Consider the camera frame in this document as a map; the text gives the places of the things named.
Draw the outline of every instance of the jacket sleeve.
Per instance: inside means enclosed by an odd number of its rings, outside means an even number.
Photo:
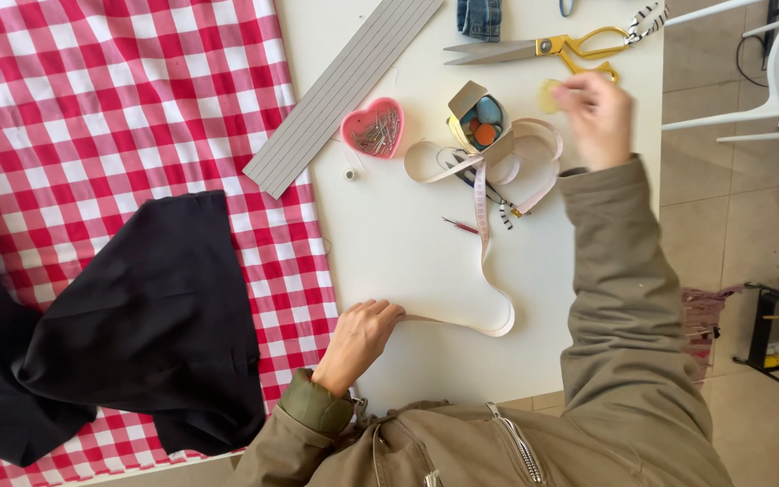
[[[642,161],[563,177],[576,227],[573,344],[561,356],[565,415],[644,420],[711,437],[686,353],[678,278],[660,249]]]
[[[311,382],[312,371],[293,375],[272,416],[246,448],[223,487],[298,487],[333,451],[353,416],[350,393],[335,398]]]

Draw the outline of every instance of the small box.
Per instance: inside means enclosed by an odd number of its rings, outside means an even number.
[[[513,143],[513,123],[510,121],[510,116],[506,113],[504,106],[500,101],[490,96],[492,100],[498,105],[501,112],[501,135],[492,142],[492,145],[486,147],[482,151],[477,149],[471,144],[471,142],[465,136],[464,130],[461,128],[460,119],[465,116],[468,110],[477,104],[480,98],[486,96],[488,90],[474,82],[467,82],[467,84],[459,90],[459,93],[455,94],[452,100],[449,101],[449,111],[453,114],[447,119],[447,125],[450,132],[456,140],[459,141],[461,147],[465,149],[465,152],[469,154],[482,154],[486,160],[487,165],[494,165],[501,161],[504,157],[510,155],[514,149]]]

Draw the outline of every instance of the gold scissors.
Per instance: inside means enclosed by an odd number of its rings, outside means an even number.
[[[447,61],[444,64],[449,66],[455,66],[459,64],[490,64],[492,62],[504,62],[515,61],[517,59],[525,59],[527,57],[537,57],[541,55],[556,55],[564,61],[570,71],[573,74],[584,73],[586,71],[601,71],[608,74],[612,83],[618,83],[618,73],[610,66],[609,62],[603,62],[600,66],[594,69],[580,68],[572,59],[569,58],[567,50],[571,50],[581,59],[600,59],[610,55],[615,55],[625,50],[628,47],[628,43],[622,43],[620,46],[613,48],[606,48],[602,50],[582,50],[582,44],[590,40],[592,37],[602,34],[604,32],[610,32],[619,34],[623,38],[629,38],[630,34],[626,30],[619,27],[602,27],[590,32],[585,37],[574,39],[568,35],[543,37],[541,39],[535,39],[534,41],[501,41],[501,42],[472,42],[469,44],[461,44],[459,46],[453,46],[450,48],[444,48],[445,51],[455,51],[468,53],[464,57],[455,59],[453,61]]]

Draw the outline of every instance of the checkered tablecloth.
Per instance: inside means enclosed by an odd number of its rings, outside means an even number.
[[[293,104],[272,0],[0,0],[6,286],[44,309],[146,199],[223,189],[271,411],[337,317],[307,172],[278,201],[240,172]],[[0,460],[0,486],[197,458],[101,410],[28,468]]]

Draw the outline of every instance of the hand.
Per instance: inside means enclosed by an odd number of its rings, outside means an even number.
[[[567,113],[579,153],[591,171],[630,161],[633,98],[601,73],[571,76],[552,90]]]
[[[312,374],[312,382],[340,398],[384,352],[404,308],[387,300],[357,303],[339,317],[324,358]]]

